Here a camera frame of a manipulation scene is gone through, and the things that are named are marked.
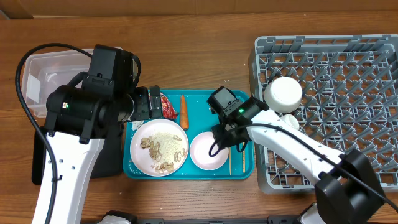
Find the wooden chopstick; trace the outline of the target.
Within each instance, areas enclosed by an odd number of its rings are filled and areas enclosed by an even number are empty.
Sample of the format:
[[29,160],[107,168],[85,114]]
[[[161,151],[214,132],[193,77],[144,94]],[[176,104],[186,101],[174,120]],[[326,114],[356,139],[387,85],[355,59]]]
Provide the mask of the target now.
[[231,148],[228,148],[228,167],[229,167],[229,175],[232,175],[232,153],[231,153]]
[[244,142],[242,144],[242,172],[245,173],[246,171],[246,156],[245,156],[245,148],[246,148],[246,143]]

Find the red snack wrapper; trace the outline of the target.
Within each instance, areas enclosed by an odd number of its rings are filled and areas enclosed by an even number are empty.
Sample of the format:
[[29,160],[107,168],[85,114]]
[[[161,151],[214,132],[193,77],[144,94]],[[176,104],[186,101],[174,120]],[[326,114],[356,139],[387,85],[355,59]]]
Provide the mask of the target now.
[[165,119],[176,120],[178,112],[173,108],[170,100],[163,94],[160,94],[162,103],[162,116]]

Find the small pink bowl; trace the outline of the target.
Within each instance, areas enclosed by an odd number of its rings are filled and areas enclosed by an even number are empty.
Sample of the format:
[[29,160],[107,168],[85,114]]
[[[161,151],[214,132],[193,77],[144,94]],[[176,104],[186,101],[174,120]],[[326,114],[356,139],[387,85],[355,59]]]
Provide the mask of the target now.
[[224,165],[229,157],[227,149],[221,150],[216,156],[210,157],[209,150],[215,142],[212,132],[197,135],[190,144],[190,157],[193,163],[203,170],[216,170]]

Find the orange carrot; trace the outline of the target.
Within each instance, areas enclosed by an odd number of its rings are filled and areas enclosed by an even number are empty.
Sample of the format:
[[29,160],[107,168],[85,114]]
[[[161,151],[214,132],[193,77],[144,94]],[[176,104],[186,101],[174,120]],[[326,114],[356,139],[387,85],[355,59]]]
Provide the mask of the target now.
[[187,103],[184,95],[181,95],[180,98],[180,126],[183,130],[189,128]]

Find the white plate with food scraps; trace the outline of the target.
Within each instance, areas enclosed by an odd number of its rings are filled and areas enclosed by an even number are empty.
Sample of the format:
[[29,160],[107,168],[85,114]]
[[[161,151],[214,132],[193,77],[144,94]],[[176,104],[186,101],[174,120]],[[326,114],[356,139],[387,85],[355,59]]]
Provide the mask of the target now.
[[165,177],[185,163],[189,140],[179,124],[155,119],[143,124],[132,136],[132,163],[150,177]]

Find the white cup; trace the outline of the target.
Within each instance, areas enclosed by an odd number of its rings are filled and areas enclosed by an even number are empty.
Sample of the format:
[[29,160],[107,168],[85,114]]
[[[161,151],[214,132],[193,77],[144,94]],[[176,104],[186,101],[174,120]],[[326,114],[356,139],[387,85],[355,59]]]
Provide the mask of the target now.
[[291,127],[293,127],[296,130],[300,129],[300,125],[298,120],[296,119],[295,116],[291,115],[291,114],[285,114],[283,116],[280,117],[282,121],[284,121],[285,123],[287,123],[288,125],[290,125]]

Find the white bowl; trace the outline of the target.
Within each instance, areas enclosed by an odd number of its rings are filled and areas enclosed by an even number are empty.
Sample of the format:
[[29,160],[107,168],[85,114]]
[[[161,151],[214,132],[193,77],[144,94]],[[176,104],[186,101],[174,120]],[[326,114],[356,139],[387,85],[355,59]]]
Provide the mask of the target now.
[[303,95],[299,82],[291,77],[280,77],[267,85],[264,101],[278,113],[291,113],[301,104]]

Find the white tissue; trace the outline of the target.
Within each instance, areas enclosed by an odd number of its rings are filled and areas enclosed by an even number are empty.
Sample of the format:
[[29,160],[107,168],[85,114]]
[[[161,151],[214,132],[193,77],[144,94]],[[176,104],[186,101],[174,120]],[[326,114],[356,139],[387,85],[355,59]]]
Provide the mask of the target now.
[[132,124],[131,130],[136,131],[144,124],[144,121],[133,121],[131,124]]

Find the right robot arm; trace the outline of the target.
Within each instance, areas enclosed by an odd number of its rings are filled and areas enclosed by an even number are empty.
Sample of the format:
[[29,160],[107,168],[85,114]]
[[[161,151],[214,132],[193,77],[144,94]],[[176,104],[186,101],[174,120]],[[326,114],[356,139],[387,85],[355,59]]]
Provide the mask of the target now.
[[252,141],[273,150],[314,186],[316,201],[296,223],[366,223],[386,202],[369,159],[323,145],[282,120],[264,102],[241,101],[221,86],[207,100],[218,115],[211,131],[219,151]]

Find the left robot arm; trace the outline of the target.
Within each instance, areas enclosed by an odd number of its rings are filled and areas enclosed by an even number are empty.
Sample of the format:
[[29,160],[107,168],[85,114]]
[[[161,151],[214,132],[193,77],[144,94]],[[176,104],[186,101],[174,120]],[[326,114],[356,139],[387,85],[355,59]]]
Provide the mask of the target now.
[[135,54],[105,45],[88,71],[49,94],[41,135],[47,153],[33,223],[79,223],[96,160],[123,123],[162,117],[158,86],[139,87]]

